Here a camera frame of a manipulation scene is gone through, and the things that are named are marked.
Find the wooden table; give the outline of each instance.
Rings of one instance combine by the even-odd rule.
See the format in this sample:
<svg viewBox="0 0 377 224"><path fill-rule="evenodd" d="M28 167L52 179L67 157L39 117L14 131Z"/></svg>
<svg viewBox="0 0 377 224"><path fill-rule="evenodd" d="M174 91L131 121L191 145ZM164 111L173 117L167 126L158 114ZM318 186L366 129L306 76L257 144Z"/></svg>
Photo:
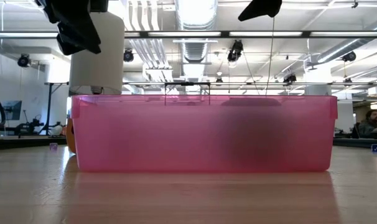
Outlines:
<svg viewBox="0 0 377 224"><path fill-rule="evenodd" d="M90 174L61 147L0 151L0 223L377 223L377 155L324 173Z"/></svg>

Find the plastic storage container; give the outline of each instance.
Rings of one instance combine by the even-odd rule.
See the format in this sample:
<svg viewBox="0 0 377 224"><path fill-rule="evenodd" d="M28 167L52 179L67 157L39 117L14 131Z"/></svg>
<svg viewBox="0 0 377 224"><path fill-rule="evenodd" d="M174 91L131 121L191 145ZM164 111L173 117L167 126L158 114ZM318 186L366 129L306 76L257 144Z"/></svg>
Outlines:
<svg viewBox="0 0 377 224"><path fill-rule="evenodd" d="M74 96L72 118L83 171L325 171L337 98Z"/></svg>

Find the man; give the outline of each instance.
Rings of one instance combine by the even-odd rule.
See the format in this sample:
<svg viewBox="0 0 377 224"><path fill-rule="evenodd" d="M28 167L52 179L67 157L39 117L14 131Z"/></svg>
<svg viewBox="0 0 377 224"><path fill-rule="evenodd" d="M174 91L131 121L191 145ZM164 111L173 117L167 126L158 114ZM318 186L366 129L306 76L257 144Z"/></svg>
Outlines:
<svg viewBox="0 0 377 224"><path fill-rule="evenodd" d="M361 138L372 138L373 133L377 133L377 110L370 110L365 115L366 119L358 127Z"/></svg>

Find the ceiling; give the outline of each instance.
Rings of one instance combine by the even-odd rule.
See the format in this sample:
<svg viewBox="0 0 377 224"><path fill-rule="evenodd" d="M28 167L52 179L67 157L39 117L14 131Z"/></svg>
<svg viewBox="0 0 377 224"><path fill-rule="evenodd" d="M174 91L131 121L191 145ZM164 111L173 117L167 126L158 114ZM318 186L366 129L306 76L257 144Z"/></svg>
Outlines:
<svg viewBox="0 0 377 224"><path fill-rule="evenodd" d="M34 9L28 1L0 1L0 30L4 31L55 31L44 14ZM263 16L240 22L237 18L248 0L219 0L215 30L272 30L273 19ZM359 7L352 9L352 0L290 0L283 1L282 9L275 18L275 30L364 30L377 21L377 0L358 0ZM110 7L117 7L117 1L110 1ZM162 30L176 30L177 22L173 0L158 0L159 26ZM309 49L307 39L274 39L271 49L271 39L243 39L244 55L238 60L235 68L229 68L227 52L233 39L216 39L210 44L207 55L209 65L205 66L205 80L215 81L217 72L222 72L225 82L251 81L251 75L256 81L266 82L268 76L282 78L281 71L296 60L307 54L325 52L336 46L343 39L310 39ZM171 39L163 40L168 61L173 68L173 78L182 76L182 59L179 44ZM5 47L48 47L58 51L55 40L4 40ZM334 80L343 80L347 75L372 70L377 67L377 39L355 50L357 59L346 63L343 69L342 61L331 62ZM133 62L124 64L125 77L129 81L142 81L142 61L135 57ZM303 79L304 70L300 66L295 71L299 81ZM377 72L372 72L356 80L369 82L377 78Z"/></svg>

